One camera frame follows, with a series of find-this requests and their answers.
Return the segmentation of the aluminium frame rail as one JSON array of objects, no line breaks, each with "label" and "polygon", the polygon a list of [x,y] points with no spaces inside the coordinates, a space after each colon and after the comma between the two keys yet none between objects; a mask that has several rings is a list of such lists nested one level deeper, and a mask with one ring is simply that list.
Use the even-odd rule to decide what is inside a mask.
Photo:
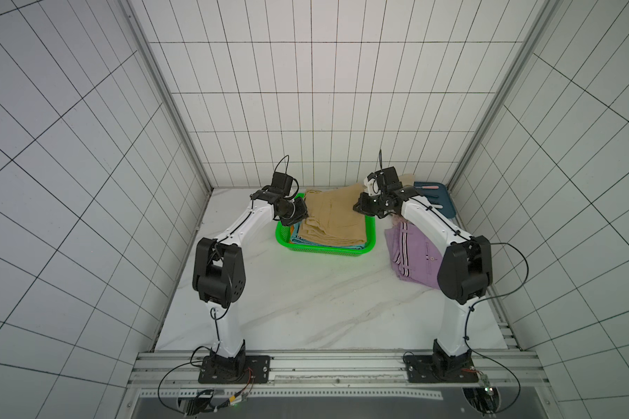
[{"label": "aluminium frame rail", "polygon": [[470,372],[477,383],[410,383],[403,354],[429,355],[427,351],[341,350],[251,351],[248,355],[272,358],[264,384],[200,384],[197,379],[204,354],[159,351],[139,354],[129,376],[131,396],[160,401],[214,396],[224,400],[236,393],[259,397],[407,397],[442,401],[448,390],[498,389],[501,403],[516,395],[544,391],[549,381],[532,352],[491,350],[473,356]]}]

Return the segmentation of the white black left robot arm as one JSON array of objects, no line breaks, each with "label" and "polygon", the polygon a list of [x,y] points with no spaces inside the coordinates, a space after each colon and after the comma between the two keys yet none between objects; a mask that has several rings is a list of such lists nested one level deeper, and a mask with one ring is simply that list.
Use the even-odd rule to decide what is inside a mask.
[{"label": "white black left robot arm", "polygon": [[203,237],[196,245],[192,287],[209,310],[216,335],[210,361],[234,374],[245,370],[246,342],[232,306],[246,286],[243,246],[265,225],[279,221],[295,225],[308,217],[302,197],[287,198],[257,191],[244,213],[215,237]]}]

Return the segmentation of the teal pants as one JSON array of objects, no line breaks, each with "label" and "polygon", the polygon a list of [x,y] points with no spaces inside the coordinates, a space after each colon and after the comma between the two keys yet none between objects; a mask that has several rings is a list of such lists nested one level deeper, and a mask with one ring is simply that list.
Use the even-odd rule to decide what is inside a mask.
[{"label": "teal pants", "polygon": [[365,243],[361,243],[357,245],[333,245],[333,244],[320,244],[318,242],[307,240],[304,237],[300,236],[299,231],[300,231],[301,225],[302,225],[301,223],[297,223],[296,225],[293,225],[289,228],[289,231],[290,231],[289,242],[290,243],[309,245],[309,246],[328,247],[328,248],[335,248],[335,249],[348,249],[348,250],[354,250],[354,251],[361,251],[366,247]]}]

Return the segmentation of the purple folded pants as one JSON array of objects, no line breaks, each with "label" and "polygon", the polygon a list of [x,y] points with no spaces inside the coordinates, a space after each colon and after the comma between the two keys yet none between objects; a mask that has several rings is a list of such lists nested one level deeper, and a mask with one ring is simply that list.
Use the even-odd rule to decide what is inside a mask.
[{"label": "purple folded pants", "polygon": [[391,268],[400,280],[440,289],[438,273],[442,254],[413,223],[392,217],[392,227],[384,231]]}]

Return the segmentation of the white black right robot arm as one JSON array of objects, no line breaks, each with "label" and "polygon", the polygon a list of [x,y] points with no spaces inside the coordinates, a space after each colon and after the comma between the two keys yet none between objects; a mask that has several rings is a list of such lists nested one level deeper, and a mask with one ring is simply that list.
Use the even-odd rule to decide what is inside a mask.
[{"label": "white black right robot arm", "polygon": [[491,244],[483,236],[461,230],[413,188],[372,196],[363,192],[354,211],[365,216],[397,214],[415,225],[440,253],[437,280],[449,299],[433,343],[432,371],[440,379],[457,374],[471,361],[468,321],[492,284]]}]

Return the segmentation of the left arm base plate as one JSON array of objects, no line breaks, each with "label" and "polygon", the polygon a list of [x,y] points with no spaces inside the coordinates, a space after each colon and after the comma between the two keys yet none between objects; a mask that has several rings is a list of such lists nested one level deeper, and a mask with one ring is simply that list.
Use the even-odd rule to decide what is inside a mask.
[{"label": "left arm base plate", "polygon": [[272,358],[240,354],[235,358],[210,355],[203,359],[197,381],[200,384],[241,384],[268,382]]}]

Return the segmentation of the green plastic basket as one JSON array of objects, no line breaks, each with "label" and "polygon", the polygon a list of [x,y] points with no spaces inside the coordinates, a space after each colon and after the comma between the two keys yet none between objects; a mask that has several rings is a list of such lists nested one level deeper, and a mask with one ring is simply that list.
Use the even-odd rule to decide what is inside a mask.
[{"label": "green plastic basket", "polygon": [[279,223],[275,232],[278,244],[292,251],[344,256],[369,252],[376,243],[375,219],[352,210],[362,191],[361,184],[356,183],[300,193],[309,216],[290,227]]}]

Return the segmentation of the tan pants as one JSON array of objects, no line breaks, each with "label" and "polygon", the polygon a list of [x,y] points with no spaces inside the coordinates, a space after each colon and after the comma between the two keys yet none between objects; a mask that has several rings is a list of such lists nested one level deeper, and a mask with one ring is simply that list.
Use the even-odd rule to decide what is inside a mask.
[{"label": "tan pants", "polygon": [[361,183],[334,190],[307,190],[304,202],[309,216],[300,223],[297,237],[328,247],[364,248],[365,216],[353,210],[363,192]]}]

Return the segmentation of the blue tray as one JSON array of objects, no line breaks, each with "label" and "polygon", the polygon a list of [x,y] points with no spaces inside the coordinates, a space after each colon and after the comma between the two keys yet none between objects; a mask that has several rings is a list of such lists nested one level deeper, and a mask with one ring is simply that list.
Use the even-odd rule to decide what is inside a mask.
[{"label": "blue tray", "polygon": [[442,183],[415,182],[414,188],[445,218],[456,218],[457,212],[447,187]]}]

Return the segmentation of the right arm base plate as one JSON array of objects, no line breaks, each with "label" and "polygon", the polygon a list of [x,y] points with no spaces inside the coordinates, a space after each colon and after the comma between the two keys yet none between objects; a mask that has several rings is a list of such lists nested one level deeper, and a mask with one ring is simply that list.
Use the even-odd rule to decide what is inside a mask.
[{"label": "right arm base plate", "polygon": [[403,354],[408,382],[410,383],[477,383],[478,375],[470,372],[471,360],[466,356]]}]

